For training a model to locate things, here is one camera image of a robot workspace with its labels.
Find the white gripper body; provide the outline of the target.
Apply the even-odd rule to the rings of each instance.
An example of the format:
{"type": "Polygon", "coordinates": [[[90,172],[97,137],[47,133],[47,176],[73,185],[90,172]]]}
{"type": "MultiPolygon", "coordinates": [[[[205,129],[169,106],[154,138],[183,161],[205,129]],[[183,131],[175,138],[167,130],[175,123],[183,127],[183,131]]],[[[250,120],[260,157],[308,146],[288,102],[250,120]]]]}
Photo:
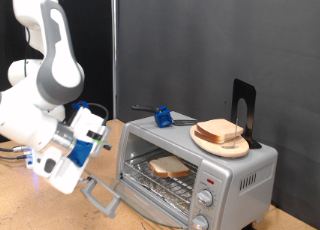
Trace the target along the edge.
{"type": "Polygon", "coordinates": [[[60,192],[72,193],[89,159],[99,156],[109,133],[105,118],[80,107],[70,125],[59,123],[46,148],[34,153],[34,172],[60,192]]]}

